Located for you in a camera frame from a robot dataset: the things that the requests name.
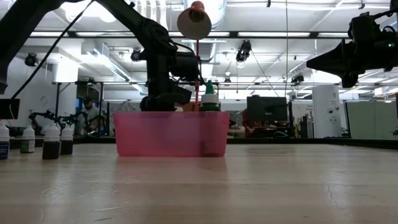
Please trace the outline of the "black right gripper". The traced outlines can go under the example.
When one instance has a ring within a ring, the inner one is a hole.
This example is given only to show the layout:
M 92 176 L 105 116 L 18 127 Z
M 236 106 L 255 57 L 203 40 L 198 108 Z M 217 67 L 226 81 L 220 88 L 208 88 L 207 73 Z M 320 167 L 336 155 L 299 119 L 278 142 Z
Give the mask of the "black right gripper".
M 342 75 L 343 88 L 351 88 L 367 70 L 390 72 L 397 67 L 397 37 L 362 46 L 342 40 L 333 50 L 307 61 L 307 67 Z

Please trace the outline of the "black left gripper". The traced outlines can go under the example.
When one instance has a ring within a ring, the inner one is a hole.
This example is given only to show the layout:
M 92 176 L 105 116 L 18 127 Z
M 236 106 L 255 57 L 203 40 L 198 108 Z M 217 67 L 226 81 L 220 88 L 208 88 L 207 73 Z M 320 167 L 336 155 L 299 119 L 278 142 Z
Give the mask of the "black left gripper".
M 175 105 L 190 102 L 190 91 L 175 84 L 169 77 L 164 55 L 146 55 L 148 96 L 140 103 L 141 111 L 175 111 Z

